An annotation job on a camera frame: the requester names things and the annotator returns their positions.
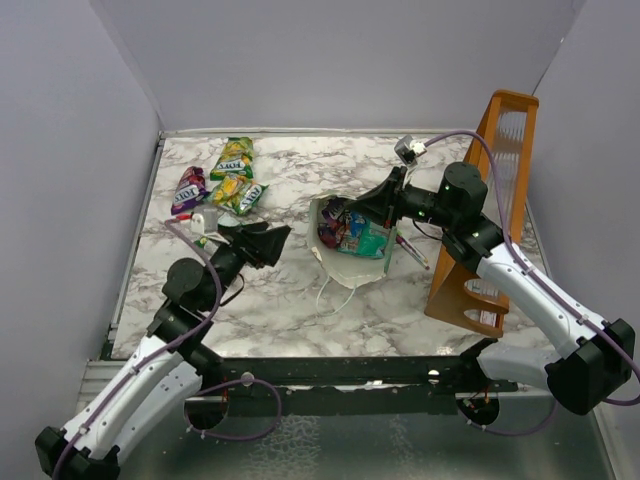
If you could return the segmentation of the teal snack packet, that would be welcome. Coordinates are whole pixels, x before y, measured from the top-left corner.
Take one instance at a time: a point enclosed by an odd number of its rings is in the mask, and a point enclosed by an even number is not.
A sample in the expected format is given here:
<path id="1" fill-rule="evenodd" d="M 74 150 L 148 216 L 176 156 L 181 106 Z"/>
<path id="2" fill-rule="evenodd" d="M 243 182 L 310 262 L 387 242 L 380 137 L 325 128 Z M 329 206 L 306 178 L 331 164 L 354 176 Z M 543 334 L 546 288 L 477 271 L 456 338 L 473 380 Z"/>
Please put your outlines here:
<path id="1" fill-rule="evenodd" d="M 338 252 L 367 259 L 381 259 L 389 240 L 389 231 L 376 224 L 352 223 L 346 229 Z"/>

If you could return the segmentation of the purple berry candy bag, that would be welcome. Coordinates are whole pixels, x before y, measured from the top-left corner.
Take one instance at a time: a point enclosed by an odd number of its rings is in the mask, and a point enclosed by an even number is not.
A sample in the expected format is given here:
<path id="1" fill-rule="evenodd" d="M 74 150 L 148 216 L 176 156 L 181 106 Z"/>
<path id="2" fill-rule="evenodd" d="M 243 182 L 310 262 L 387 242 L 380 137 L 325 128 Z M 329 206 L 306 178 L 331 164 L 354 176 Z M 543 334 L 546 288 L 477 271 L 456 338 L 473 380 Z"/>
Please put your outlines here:
<path id="1" fill-rule="evenodd" d="M 317 234 L 329 249 L 337 250 L 346 231 L 346 205 L 349 199 L 331 196 L 320 202 L 317 216 Z"/>

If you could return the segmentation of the green white snack packet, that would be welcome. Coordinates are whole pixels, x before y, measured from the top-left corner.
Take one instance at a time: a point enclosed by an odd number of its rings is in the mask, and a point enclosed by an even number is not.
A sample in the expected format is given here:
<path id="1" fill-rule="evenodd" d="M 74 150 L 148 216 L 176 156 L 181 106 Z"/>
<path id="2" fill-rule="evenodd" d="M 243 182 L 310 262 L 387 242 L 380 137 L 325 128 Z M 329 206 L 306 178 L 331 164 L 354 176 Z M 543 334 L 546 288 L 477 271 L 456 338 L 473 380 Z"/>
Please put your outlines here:
<path id="1" fill-rule="evenodd" d="M 219 245 L 229 244 L 230 241 L 219 232 L 219 227 L 218 221 L 218 229 L 213 234 L 200 236 L 193 233 L 195 235 L 194 243 L 207 252 L 213 252 Z"/>

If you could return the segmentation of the green paper gift bag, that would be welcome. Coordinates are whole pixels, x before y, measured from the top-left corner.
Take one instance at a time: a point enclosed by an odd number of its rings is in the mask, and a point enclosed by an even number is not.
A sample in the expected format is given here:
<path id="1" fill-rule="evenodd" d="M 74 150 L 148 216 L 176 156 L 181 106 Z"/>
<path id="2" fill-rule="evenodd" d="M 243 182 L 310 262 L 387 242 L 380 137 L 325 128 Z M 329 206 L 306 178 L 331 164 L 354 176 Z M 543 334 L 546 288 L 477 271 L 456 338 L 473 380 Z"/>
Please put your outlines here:
<path id="1" fill-rule="evenodd" d="M 307 246 L 326 278 L 350 291 L 384 278 L 396 243 L 397 228 L 384 227 L 352 210 L 349 197 L 333 191 L 312 198 Z"/>

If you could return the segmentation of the green yellow Fox's candy bag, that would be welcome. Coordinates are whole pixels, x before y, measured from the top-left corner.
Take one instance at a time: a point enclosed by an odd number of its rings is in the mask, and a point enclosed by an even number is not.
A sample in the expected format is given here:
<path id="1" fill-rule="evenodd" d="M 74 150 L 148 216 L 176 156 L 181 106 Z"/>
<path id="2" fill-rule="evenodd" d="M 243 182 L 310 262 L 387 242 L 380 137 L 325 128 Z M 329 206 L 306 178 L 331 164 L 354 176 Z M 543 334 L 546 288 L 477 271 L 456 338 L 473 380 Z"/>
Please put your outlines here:
<path id="1" fill-rule="evenodd" d="M 252 139 L 249 137 L 230 137 L 224 145 L 216 164 L 210 171 L 210 180 L 223 180 L 229 174 L 252 179 L 254 177 L 253 157 L 254 145 Z"/>

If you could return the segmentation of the purple Fox's candy bag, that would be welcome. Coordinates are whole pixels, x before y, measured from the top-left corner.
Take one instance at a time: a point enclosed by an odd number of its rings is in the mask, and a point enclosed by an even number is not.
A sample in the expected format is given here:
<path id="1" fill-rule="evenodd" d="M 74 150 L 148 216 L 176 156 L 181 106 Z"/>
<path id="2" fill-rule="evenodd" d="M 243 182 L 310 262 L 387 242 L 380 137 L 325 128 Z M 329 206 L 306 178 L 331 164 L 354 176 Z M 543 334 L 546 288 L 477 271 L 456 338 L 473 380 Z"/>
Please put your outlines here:
<path id="1" fill-rule="evenodd" d="M 171 214 L 179 215 L 201 204 L 209 195 L 206 188 L 204 170 L 201 167 L 190 166 L 181 176 L 174 192 Z"/>

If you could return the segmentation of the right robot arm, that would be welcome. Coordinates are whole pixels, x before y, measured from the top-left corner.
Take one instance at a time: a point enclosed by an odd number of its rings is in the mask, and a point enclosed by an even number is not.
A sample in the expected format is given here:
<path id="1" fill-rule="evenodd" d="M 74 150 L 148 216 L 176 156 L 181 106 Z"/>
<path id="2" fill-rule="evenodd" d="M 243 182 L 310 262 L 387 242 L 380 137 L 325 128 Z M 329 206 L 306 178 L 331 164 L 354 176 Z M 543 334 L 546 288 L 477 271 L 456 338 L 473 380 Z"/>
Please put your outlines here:
<path id="1" fill-rule="evenodd" d="M 495 343 L 459 367 L 461 383 L 481 391 L 507 380 L 549 391 L 568 411 L 585 415 L 631 376 L 635 331 L 586 308 L 542 274 L 498 224 L 483 213 L 487 185 L 479 170 L 463 162 L 446 167 L 437 191 L 405 183 L 395 167 L 375 189 L 346 207 L 372 222 L 392 227 L 397 220 L 442 229 L 442 245 L 455 264 L 505 294 L 550 340 L 550 351 Z"/>

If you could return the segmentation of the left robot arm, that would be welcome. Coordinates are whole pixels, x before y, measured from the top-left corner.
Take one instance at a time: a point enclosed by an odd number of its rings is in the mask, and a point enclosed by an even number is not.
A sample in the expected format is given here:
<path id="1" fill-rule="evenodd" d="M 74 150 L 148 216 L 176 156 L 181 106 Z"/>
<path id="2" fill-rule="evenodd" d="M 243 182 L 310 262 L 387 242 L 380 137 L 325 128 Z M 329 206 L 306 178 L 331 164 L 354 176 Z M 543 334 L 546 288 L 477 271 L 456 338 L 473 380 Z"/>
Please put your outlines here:
<path id="1" fill-rule="evenodd" d="M 75 417 L 37 436 L 41 470 L 52 479 L 116 479 L 171 410 L 196 393 L 214 392 L 223 360 L 202 340 L 222 297 L 244 266 L 275 266 L 290 232 L 266 222 L 223 227 L 213 254 L 189 242 L 195 255 L 169 268 L 165 300 L 127 362 Z"/>

